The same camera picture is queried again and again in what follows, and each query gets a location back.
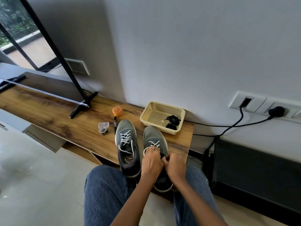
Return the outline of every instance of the orange jar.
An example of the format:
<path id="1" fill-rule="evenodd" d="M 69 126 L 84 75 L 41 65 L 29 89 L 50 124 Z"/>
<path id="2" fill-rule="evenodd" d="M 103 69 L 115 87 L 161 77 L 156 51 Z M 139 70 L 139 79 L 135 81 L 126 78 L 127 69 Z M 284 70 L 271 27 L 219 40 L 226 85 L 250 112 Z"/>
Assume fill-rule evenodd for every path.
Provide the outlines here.
<path id="1" fill-rule="evenodd" d="M 113 115 L 115 117 L 121 117 L 122 114 L 123 114 L 123 110 L 120 106 L 115 106 L 113 109 L 112 109 L 112 112 L 113 112 Z"/>

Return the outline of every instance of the wooden table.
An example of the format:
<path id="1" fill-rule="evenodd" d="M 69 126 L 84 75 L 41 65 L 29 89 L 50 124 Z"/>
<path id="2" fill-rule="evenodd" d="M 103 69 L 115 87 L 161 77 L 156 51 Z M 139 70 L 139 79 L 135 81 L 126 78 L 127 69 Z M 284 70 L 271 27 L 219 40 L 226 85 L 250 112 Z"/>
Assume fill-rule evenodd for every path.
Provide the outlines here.
<path id="1" fill-rule="evenodd" d="M 118 156 L 112 108 L 121 106 L 124 113 L 117 118 L 117 123 L 123 119 L 133 123 L 137 131 L 140 154 L 142 153 L 144 150 L 142 135 L 145 129 L 140 121 L 142 108 L 97 96 L 92 100 L 91 108 L 70 119 L 69 115 L 75 106 L 74 103 L 20 86 L 14 86 L 0 94 L 1 109 L 88 150 L 100 162 L 108 160 L 115 164 L 118 164 Z M 99 122 L 110 122 L 107 135 L 99 134 Z M 167 140 L 168 151 L 177 152 L 186 160 L 193 130 L 193 124 L 183 122 L 181 130 L 176 135 L 163 133 Z"/>

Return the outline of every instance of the jeans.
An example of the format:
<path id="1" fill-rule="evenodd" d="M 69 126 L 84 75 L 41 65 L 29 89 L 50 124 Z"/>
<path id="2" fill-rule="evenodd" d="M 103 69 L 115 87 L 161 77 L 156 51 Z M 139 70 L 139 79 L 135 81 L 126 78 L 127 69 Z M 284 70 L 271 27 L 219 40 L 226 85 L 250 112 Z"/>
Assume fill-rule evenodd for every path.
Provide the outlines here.
<path id="1" fill-rule="evenodd" d="M 192 189 L 222 219 L 208 180 L 203 172 L 188 166 L 186 180 Z M 129 186 L 122 171 L 113 167 L 100 165 L 91 170 L 85 183 L 84 226 L 110 225 L 134 187 Z M 187 202 L 179 192 L 174 193 L 175 221 L 177 225 L 198 225 Z"/>

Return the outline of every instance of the television stand leg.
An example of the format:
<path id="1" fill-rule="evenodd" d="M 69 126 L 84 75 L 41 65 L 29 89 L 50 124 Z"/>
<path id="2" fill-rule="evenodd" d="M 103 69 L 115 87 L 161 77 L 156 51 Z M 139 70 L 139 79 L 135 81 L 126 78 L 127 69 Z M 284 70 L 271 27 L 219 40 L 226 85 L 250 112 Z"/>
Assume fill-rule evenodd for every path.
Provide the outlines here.
<path id="1" fill-rule="evenodd" d="M 93 98 L 95 98 L 95 96 L 98 94 L 98 92 L 94 92 L 92 94 L 90 94 L 88 96 L 88 100 L 84 101 L 83 103 L 87 104 L 87 105 L 91 105 L 91 101 Z M 69 118 L 73 119 L 80 111 L 85 111 L 88 107 L 83 106 L 83 105 L 78 105 L 76 106 L 76 108 L 72 111 L 72 113 L 70 114 Z"/>

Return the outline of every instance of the marker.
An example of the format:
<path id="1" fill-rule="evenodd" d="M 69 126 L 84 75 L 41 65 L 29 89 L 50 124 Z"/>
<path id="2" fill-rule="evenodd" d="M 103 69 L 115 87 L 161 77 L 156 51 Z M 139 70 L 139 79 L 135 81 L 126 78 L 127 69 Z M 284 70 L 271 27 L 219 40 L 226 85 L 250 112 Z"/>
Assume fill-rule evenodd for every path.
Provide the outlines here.
<path id="1" fill-rule="evenodd" d="M 117 130 L 117 120 L 116 117 L 114 117 L 114 132 L 116 134 L 116 130 Z"/>

